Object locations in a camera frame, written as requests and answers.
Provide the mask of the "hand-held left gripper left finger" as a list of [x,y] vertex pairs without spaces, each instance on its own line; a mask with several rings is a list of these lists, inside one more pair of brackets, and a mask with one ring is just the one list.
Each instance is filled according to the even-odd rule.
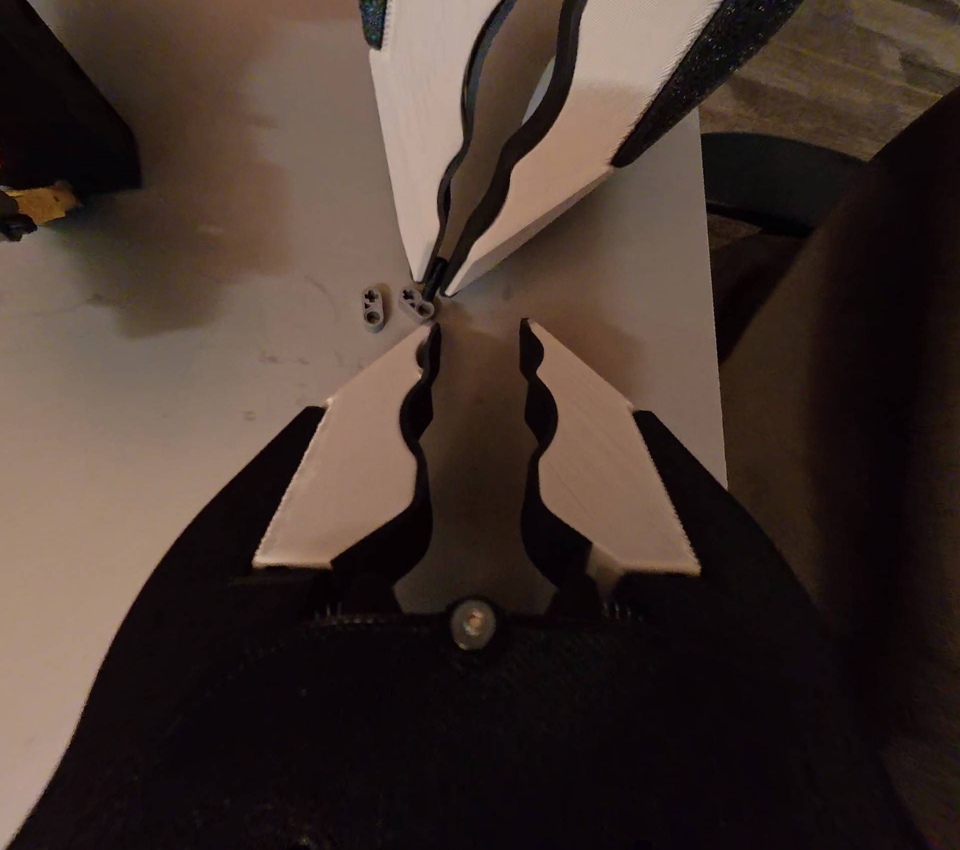
[[436,322],[415,328],[328,399],[254,568],[395,585],[424,558],[433,518],[421,440],[441,340]]

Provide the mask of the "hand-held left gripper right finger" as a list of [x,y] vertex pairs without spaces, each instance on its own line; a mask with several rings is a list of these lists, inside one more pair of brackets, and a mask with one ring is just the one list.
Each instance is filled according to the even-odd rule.
[[521,539],[534,567],[557,590],[588,580],[601,596],[634,574],[698,578],[630,400],[530,319],[519,327],[519,365],[535,441]]

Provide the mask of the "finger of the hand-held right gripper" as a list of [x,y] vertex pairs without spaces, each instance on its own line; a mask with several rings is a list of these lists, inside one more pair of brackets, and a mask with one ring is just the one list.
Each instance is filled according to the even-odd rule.
[[440,282],[466,286],[611,175],[618,150],[725,0],[563,0],[556,52]]
[[411,277],[443,243],[449,192],[474,136],[479,75],[517,0],[386,0],[369,52],[393,203]]

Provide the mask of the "black office chair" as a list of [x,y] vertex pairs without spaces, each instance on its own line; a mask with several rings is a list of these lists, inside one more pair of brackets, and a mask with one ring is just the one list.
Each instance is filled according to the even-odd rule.
[[808,238],[867,168],[814,144],[743,132],[701,136],[709,213],[777,235]]

